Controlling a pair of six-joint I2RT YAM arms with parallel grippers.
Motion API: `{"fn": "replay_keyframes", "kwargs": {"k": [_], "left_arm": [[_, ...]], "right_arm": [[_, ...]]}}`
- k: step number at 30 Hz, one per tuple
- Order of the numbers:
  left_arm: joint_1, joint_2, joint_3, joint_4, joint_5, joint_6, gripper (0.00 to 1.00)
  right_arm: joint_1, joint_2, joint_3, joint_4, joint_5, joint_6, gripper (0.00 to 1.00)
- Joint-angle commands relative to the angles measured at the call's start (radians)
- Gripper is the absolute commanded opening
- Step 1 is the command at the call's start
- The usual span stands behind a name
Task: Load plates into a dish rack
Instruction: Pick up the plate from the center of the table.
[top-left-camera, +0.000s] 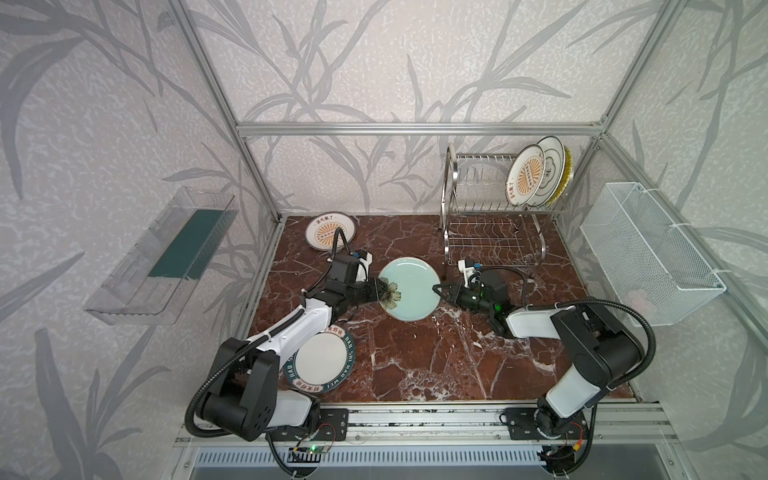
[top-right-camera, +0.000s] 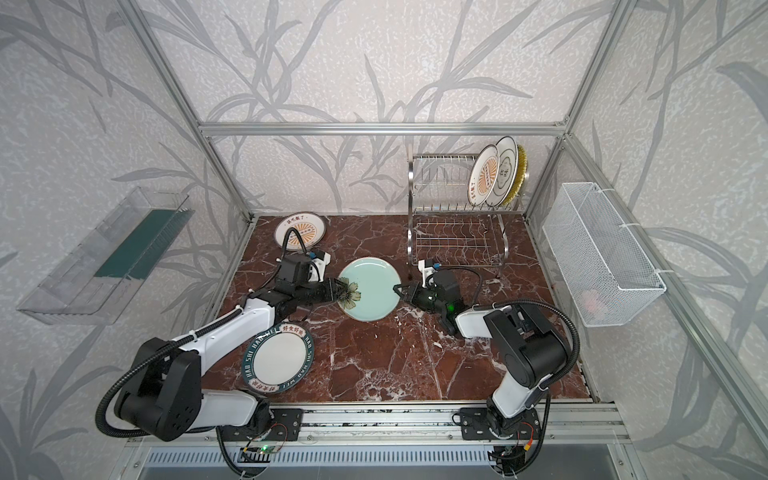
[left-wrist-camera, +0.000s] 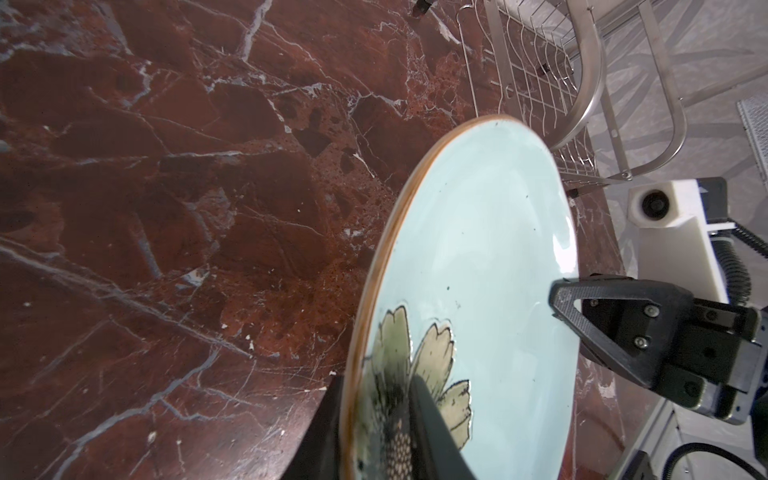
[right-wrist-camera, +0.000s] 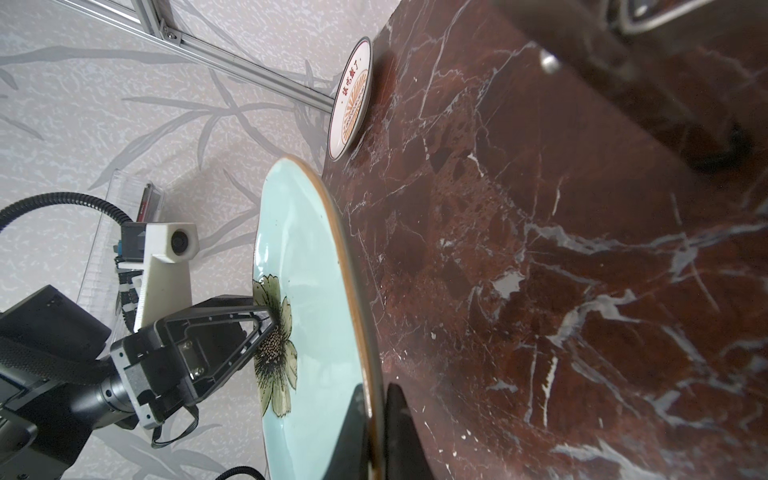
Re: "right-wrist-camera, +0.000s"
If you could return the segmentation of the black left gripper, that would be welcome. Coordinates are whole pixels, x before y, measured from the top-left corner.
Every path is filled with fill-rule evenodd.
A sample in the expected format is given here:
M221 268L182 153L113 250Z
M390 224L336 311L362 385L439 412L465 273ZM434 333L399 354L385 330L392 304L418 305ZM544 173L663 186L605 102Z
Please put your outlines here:
M111 331L52 286L1 315L1 476L58 479L91 433L153 431L221 388L276 332L251 297L224 295L141 327L99 356Z

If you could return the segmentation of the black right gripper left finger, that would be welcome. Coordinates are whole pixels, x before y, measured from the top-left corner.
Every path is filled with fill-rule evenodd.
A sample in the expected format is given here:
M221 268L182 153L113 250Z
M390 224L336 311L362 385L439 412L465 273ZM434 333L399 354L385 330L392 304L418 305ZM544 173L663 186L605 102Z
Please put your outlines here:
M358 384L333 450L324 480L365 480L369 478L370 440L364 388Z

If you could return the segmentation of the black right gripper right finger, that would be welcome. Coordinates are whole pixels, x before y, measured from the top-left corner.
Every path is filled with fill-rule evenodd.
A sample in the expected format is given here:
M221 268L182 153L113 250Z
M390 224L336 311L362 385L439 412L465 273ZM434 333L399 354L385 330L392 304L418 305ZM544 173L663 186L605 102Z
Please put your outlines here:
M395 383L386 392L385 455L388 480L434 479L404 392Z

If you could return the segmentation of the green flower plate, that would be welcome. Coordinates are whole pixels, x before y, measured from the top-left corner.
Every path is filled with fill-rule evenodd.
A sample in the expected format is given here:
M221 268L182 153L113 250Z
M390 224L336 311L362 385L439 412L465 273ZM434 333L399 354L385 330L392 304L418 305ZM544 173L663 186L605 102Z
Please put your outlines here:
M254 359L270 475L323 479L362 384L368 479L384 478L385 400L370 310L338 209L300 159L278 160L264 181L253 270L255 301L279 323Z

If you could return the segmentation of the large orange sunburst plate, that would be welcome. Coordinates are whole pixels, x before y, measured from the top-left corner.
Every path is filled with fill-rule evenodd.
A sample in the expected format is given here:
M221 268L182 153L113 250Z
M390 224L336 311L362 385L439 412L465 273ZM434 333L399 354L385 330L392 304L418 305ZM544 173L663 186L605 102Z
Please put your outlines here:
M334 99L327 144L332 161L349 150L362 126L372 91L373 64L372 41L363 37L348 58Z

